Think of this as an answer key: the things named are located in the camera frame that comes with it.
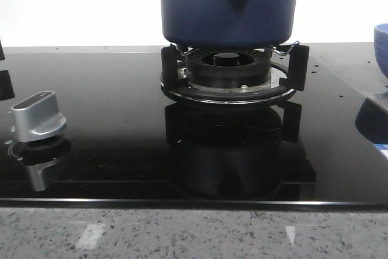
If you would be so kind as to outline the blue cooking pot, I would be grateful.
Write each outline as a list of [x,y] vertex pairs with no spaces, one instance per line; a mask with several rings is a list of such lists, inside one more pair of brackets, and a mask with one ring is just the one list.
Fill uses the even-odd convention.
[[286,42],[296,0],[161,0],[169,42],[205,49],[257,49]]

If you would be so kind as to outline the black pot support grate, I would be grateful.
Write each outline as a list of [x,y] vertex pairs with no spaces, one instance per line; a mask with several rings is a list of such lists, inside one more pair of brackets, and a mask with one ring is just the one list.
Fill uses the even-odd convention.
[[304,90],[310,51],[307,45],[295,42],[261,50],[245,49],[270,56],[270,76],[258,86],[237,88],[207,87],[191,82],[186,57],[195,49],[183,53],[177,45],[162,48],[161,90],[170,99],[220,105],[258,104],[290,98]]

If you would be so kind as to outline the black left burner grate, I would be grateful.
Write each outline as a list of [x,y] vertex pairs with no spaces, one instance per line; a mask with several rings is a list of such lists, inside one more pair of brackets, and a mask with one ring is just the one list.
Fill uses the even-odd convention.
[[11,77],[9,71],[6,69],[1,69],[1,101],[5,101],[8,99],[13,99],[15,97],[15,93],[12,86]]

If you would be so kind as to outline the blue label sticker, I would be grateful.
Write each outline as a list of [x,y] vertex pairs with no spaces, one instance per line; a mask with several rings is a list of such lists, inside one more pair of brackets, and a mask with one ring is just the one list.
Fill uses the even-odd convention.
[[386,158],[388,158],[388,144],[374,144],[377,150]]

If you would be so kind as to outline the blue ceramic bowl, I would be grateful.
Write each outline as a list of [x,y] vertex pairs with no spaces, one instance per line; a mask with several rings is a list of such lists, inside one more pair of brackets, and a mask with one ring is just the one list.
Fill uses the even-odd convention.
[[376,62],[383,75],[388,77],[387,70],[387,58],[388,58],[388,35],[387,35],[388,23],[378,24],[373,30],[373,43]]

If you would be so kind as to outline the silver stove control knob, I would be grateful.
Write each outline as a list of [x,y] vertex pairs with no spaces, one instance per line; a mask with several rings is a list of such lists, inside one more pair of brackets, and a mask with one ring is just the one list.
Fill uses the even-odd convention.
[[67,126],[54,91],[38,92],[11,106],[17,141],[40,141],[61,134]]

